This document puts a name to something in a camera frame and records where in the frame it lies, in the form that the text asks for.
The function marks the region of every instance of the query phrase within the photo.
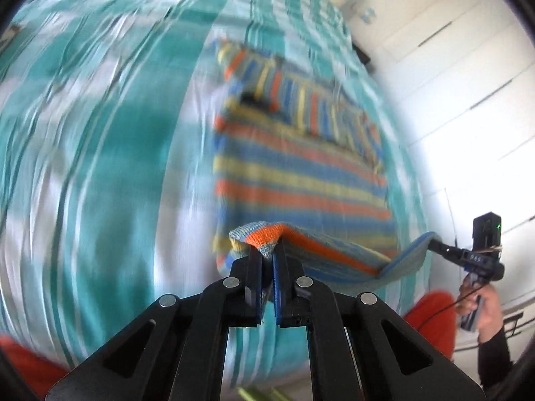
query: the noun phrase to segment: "device handle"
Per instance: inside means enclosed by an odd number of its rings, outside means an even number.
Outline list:
[[[474,273],[470,273],[468,275],[468,280],[470,282],[470,287],[473,288],[474,283],[479,282],[481,283],[482,279],[479,278],[478,275]],[[465,315],[461,318],[461,328],[466,331],[476,331],[477,330],[477,322],[479,321],[479,315],[481,314],[481,310],[483,309],[483,302],[485,299],[483,297],[478,296],[475,298],[475,302],[477,303],[477,309],[470,312],[468,315]]]

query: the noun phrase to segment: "teal and white striped sheet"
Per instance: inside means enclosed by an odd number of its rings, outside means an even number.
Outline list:
[[[218,278],[213,41],[334,80],[379,125],[399,242],[425,229],[407,151],[327,0],[28,0],[0,54],[0,330],[73,367],[164,293]],[[405,313],[429,261],[378,291]],[[303,367],[301,329],[268,308],[229,337],[225,385]]]

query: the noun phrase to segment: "silver screw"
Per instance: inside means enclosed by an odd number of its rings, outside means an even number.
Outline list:
[[[301,288],[308,288],[309,286],[312,285],[312,283],[314,283],[314,281],[308,276],[301,276],[301,277],[298,277],[295,283],[297,283],[298,286],[300,286]]]
[[[165,296],[161,296],[160,300],[158,300],[158,303],[160,303],[161,307],[170,307],[173,306],[177,302],[177,298],[173,296],[173,294],[165,294]]]
[[[227,277],[223,281],[223,285],[227,288],[236,288],[240,284],[240,279],[237,277]]]
[[[360,296],[360,301],[362,301],[365,305],[374,305],[377,303],[377,297],[371,292],[365,292]]]

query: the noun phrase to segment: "person's arm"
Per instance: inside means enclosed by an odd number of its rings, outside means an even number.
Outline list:
[[[461,297],[466,296],[480,285],[470,287],[467,279],[461,285]],[[500,298],[492,285],[486,285],[457,305],[460,315],[468,315],[477,309],[476,297],[484,299],[477,328],[479,331],[478,373],[483,390],[500,383],[512,368],[509,347],[504,331],[504,316]]]

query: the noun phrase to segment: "white wall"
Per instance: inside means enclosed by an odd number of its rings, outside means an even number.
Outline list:
[[[470,247],[473,218],[501,215],[504,307],[535,297],[535,48],[503,0],[358,0],[354,10],[367,5],[375,21],[349,24],[397,112],[430,227]],[[437,258],[431,281],[455,293],[463,276]]]

